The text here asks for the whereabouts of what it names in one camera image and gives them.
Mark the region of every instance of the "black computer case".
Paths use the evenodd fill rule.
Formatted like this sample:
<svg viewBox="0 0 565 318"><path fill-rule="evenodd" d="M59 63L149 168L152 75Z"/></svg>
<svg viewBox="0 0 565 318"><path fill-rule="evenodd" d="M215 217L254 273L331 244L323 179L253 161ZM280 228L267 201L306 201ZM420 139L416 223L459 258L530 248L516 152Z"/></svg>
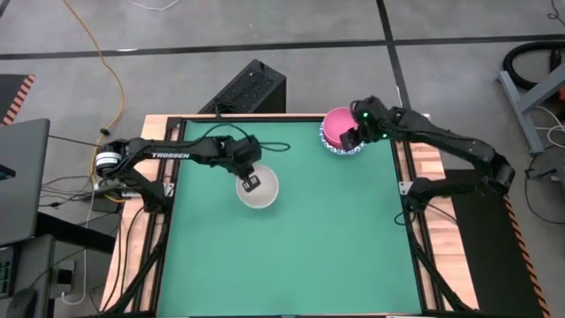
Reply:
<svg viewBox="0 0 565 318"><path fill-rule="evenodd" d="M199 113L285 112L286 77L261 61L253 59Z"/></svg>

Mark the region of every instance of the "wooden table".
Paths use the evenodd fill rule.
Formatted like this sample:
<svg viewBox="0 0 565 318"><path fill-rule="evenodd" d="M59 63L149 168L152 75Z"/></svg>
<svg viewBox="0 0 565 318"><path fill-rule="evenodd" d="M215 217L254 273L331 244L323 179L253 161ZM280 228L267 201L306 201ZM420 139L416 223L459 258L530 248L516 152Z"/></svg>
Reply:
<svg viewBox="0 0 565 318"><path fill-rule="evenodd" d="M145 124L143 125L143 131L141 137L144 139L154 139L162 140L167 129L166 123L169 117L183 117L183 118L213 118L215 115L147 115L145 119ZM224 115L224 117L312 117L320 116L323 117L324 114L233 114ZM172 139L176 138L176 134L173 133ZM401 163L403 179L409 180L408 178L408 168L406 165L406 156L403 152L403 147L399 144L398 147L398 157ZM441 179L445 178L443 171L443 165L440 159L440 153L437 148L432 148L426 144L411 144L411 152L414 159L416 172L419 177L426 177L430 179ZM155 180L157 178L157 167L159 161L157 160L146 160L138 165L135 169L143 174L149 180ZM172 163L166 164L165 171L170 171ZM450 215L455 217L455 212L453 210L453 205L451 204L451 199L434 199L431 202L434 206L441 208L442 210L448 212ZM104 305L111 294L114 283L117 279L117 290L114 292L113 296L109 300L108 307L119 298L120 292L119 288L122 285L122 278L124 278L124 288L126 288L131 280L135 277L139 270L139 264L141 260L141 253L144 246L145 236L147 233L149 214L141 213L132 224L133 217L136 212L142 207L141 199L132 199L125 203L124 211L122 214L122 225L121 231L122 235L122 266L118 273L118 248L114 248L114 253L112 255L112 261L109 267L109 274L106 281L106 286L104 288L104 295L102 298L102 305ZM158 216L157 222L154 228L154 242L161 230L160 219L162 216ZM435 263L437 269L446 279L451 288L459 295L461 300L473 308L478 308L477 298L475 296L475 291L473 289L471 274L469 272L469 267L467 265L467 260L465 258L465 253L463 250L463 242L459 234L459 229L457 225L453 223L452 220L443 216L434 208L428 208L426 210L426 220L427 228L430 233L430 239L432 242L433 255L435 258ZM415 230L418 229L418 225L414 223ZM130 242L125 251L125 233L132 227ZM123 262L125 253L128 253L127 268L125 269L125 275L123 274ZM422 281L424 285L424 294L426 296L426 303L428 309L435 309L436 305L433 301L433 290L432 285L427 275L426 271L420 266L420 272L422 273ZM141 310L148 310L151 288L153 286L154 279L154 269L149 272L146 278L145 287L143 289L143 294L141 297Z"/></svg>

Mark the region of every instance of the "green table surface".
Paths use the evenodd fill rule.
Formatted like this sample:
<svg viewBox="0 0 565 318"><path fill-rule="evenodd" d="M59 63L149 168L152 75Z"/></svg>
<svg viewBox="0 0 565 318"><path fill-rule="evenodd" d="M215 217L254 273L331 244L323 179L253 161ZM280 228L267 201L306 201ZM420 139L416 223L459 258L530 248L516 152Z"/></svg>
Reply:
<svg viewBox="0 0 565 318"><path fill-rule="evenodd" d="M216 123L187 125L196 140ZM162 278L159 317L421 312L390 142L354 156L325 149L318 122L235 123L260 141L279 178L252 209L222 168L184 161ZM210 135L241 132L220 127Z"/></svg>

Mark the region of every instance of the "concrete floor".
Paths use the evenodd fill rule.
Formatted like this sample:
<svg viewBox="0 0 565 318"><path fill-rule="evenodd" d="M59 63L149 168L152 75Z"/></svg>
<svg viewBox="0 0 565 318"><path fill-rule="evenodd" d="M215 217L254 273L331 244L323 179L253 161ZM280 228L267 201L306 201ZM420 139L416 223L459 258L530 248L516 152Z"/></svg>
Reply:
<svg viewBox="0 0 565 318"><path fill-rule="evenodd" d="M373 0L181 0L167 11L146 11L125 0L70 0L103 49L152 49L242 43L382 40L380 14ZM165 5L168 1L146 0ZM531 0L388 0L395 39L563 34L546 18L547 2ZM565 5L557 1L565 14ZM93 50L62 1L11 1L0 18L0 54ZM530 157L500 85L494 82L504 55L519 42L396 47L411 106L430 113L435 124L494 145L518 172L510 198L522 225L552 316L565 317L565 231L540 221L525 206L524 175ZM286 49L111 57L124 83L126 111L114 136L138 136L146 114L198 111L253 58L288 77L288 112L324 112L368 95L398 105L395 77L386 47ZM544 54L517 61L532 80L546 74ZM51 120L51 133L95 141L98 129L114 116L119 92L97 58L0 61L1 73L32 73L37 80L17 121ZM545 122L543 114L540 125ZM49 141L45 180L87 174L89 147ZM446 168L467 165L448 155ZM72 181L64 187L82 186ZM531 183L531 202L540 214L565 221L563 189L551 181ZM84 222L88 206L72 203L45 212ZM93 223L110 231L117 219ZM58 245L56 259L73 247ZM108 255L89 253L87 290L104 284ZM82 255L77 285L82 293ZM100 301L102 289L94 293ZM57 317L93 314L88 297L79 306L56 304Z"/></svg>

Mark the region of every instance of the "black robotic arm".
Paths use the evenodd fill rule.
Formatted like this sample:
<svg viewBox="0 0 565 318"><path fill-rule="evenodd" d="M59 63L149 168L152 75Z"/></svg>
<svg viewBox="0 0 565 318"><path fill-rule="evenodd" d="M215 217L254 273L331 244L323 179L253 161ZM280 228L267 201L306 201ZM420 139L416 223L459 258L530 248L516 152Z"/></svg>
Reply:
<svg viewBox="0 0 565 318"><path fill-rule="evenodd" d="M104 179L117 179L141 194L146 212L165 213L172 210L162 184L147 180L134 169L145 159L187 159L210 167L220 166L244 180L247 192L260 180L252 164L261 158L261 147L253 135L241 140L230 136L202 137L194 141L115 140L102 146L96 156L96 174Z"/></svg>
<svg viewBox="0 0 565 318"><path fill-rule="evenodd" d="M449 180L413 180L405 201L415 210L423 210L434 196L451 196L476 191L508 193L515 171L506 158L484 141L460 136L433 125L414 110L393 107L390 110L374 96L351 104L351 115L358 128L341 135L343 147L353 149L361 142L383 139L423 142L471 163L480 178L479 183L453 183Z"/></svg>

